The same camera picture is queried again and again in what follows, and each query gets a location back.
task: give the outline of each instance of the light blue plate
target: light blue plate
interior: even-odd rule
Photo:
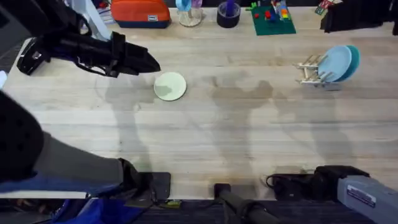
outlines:
[[[325,82],[335,82],[340,79],[351,65],[352,54],[347,46],[336,46],[329,49],[326,54],[328,57],[318,67],[318,74],[325,72],[320,78],[329,75]]]
[[[347,45],[347,47],[349,48],[352,54],[351,64],[349,65],[347,72],[338,80],[336,80],[336,82],[342,82],[344,80],[349,79],[352,75],[354,75],[356,69],[359,67],[359,64],[361,63],[361,52],[359,51],[359,49],[352,45]]]

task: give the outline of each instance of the white object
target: white object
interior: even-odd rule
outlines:
[[[7,74],[5,73],[5,71],[0,71],[0,89],[2,89],[2,86],[4,86],[6,80]]]
[[[86,18],[90,29],[93,31],[92,37],[98,40],[109,40],[111,38],[111,32],[91,0],[69,0],[69,5]]]
[[[155,94],[165,101],[173,101],[181,98],[187,90],[187,82],[177,72],[166,72],[155,80]]]

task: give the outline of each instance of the light wooden tabletop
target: light wooden tabletop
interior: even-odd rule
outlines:
[[[210,198],[229,182],[243,197],[270,198],[263,175],[352,165],[398,190],[398,37],[392,24],[324,34],[313,7],[291,7],[295,35],[256,36],[250,12],[233,29],[216,9],[194,28],[109,28],[149,49],[162,72],[180,72],[183,98],[158,99],[154,79],[105,78],[53,60],[31,77],[12,68],[4,87],[56,138],[140,171],[172,174],[172,198]],[[362,61],[341,91],[300,86],[291,66],[335,45]]]

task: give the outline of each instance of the orange bag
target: orange bag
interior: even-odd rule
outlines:
[[[166,28],[171,22],[163,0],[113,0],[111,12],[122,28]]]

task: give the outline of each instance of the toy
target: toy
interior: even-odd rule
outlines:
[[[292,17],[289,14],[289,10],[288,9],[285,10],[287,11],[288,17],[285,16],[285,18],[283,18],[283,15],[279,16],[276,13],[274,7],[271,5],[254,8],[251,11],[251,13],[254,22],[254,28],[256,29],[256,34],[257,35],[295,34],[296,30],[293,24]],[[256,14],[261,15],[261,17],[264,15],[264,19],[256,19],[255,18]]]
[[[270,19],[271,18],[271,13],[269,11],[266,11],[266,19]]]
[[[251,7],[247,7],[247,8],[246,8],[246,11],[251,11],[251,10],[253,10],[253,9],[256,8],[256,7],[257,7],[257,3],[252,2],[252,3],[251,3]]]
[[[281,20],[290,19],[285,0],[272,0],[271,4]]]

